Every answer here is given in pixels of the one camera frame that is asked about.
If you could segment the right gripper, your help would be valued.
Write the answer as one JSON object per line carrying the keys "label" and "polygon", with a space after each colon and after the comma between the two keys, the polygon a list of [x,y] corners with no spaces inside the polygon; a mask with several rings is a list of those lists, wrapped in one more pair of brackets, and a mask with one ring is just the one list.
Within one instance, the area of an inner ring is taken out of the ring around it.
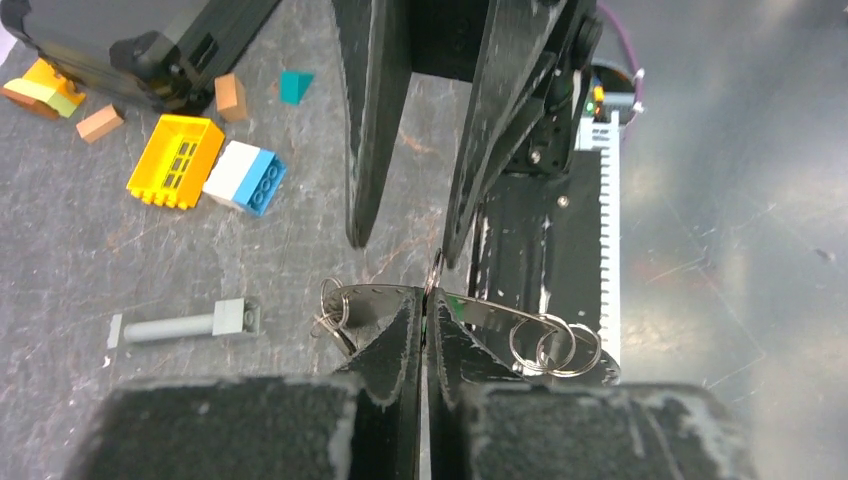
{"label": "right gripper", "polygon": [[[407,1],[332,3],[346,99],[346,234],[371,236],[409,88]],[[416,1],[415,72],[471,84],[442,241],[456,267],[483,175],[566,176],[603,23],[594,1]]]}

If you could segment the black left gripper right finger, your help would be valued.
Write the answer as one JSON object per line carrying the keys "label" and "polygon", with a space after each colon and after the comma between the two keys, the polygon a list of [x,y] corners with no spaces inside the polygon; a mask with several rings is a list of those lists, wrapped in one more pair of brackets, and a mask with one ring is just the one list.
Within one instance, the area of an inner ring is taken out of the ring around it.
{"label": "black left gripper right finger", "polygon": [[530,383],[427,301],[430,465],[436,479],[754,479],[747,436],[685,384]]}

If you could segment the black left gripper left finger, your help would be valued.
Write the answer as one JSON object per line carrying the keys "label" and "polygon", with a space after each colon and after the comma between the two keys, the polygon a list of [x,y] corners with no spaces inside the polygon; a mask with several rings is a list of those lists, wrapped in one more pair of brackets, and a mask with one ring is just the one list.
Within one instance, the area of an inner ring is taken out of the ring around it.
{"label": "black left gripper left finger", "polygon": [[68,479],[414,479],[418,288],[343,288],[353,320],[387,327],[325,375],[143,378],[91,420]]}

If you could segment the perforated metal ring plate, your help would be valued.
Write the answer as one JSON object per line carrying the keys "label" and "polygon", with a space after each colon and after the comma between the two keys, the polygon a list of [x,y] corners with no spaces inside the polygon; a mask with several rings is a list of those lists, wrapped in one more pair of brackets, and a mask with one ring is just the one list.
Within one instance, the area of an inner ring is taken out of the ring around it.
{"label": "perforated metal ring plate", "polygon": [[[350,318],[345,333],[357,346],[344,372],[360,375],[374,392],[386,396],[407,380],[417,379],[426,345],[426,292],[390,284],[351,284],[334,292],[347,294]],[[599,333],[580,323],[568,324],[548,313],[526,313],[486,300],[446,292],[449,324],[466,338],[456,352],[486,353],[496,364],[532,381],[587,378],[603,386],[620,381],[620,368],[604,350]],[[464,302],[461,318],[449,297]]]}

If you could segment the green key tag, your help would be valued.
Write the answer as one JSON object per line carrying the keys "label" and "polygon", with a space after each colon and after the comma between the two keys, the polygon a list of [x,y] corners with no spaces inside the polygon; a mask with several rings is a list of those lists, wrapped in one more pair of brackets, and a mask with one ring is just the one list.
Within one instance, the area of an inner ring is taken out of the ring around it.
{"label": "green key tag", "polygon": [[448,300],[451,308],[455,312],[455,315],[461,318],[464,314],[464,302],[454,297],[449,297]]}

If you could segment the silver key with ring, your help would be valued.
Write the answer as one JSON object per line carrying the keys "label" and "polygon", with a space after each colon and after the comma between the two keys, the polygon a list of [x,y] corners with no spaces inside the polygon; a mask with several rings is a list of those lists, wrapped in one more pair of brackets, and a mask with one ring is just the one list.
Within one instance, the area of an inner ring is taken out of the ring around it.
{"label": "silver key with ring", "polygon": [[324,278],[320,285],[320,313],[313,317],[310,336],[318,338],[327,334],[336,347],[346,356],[352,357],[357,346],[344,329],[350,318],[350,301],[347,294],[335,297],[334,292],[343,284],[334,277]]}

